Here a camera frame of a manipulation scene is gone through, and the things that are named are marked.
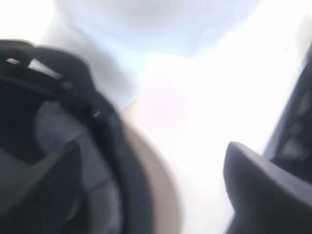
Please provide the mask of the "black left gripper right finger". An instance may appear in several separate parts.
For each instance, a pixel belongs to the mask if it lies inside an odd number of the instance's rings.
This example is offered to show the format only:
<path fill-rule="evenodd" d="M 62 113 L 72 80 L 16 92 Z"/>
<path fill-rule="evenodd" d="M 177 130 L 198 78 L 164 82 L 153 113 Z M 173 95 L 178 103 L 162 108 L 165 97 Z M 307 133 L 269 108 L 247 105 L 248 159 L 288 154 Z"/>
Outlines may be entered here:
<path fill-rule="evenodd" d="M 310 234 L 312 186 L 239 142 L 228 144 L 223 176 L 234 209 L 230 234 Z"/>

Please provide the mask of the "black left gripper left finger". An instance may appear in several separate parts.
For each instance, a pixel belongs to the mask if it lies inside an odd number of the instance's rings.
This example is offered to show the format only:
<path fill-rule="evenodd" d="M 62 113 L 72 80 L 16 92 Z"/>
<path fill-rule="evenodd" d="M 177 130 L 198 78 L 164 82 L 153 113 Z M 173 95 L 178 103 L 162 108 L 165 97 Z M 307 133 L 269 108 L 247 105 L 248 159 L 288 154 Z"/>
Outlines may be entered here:
<path fill-rule="evenodd" d="M 81 154 L 71 142 L 0 183 L 2 234 L 59 234 L 81 187 Z"/>

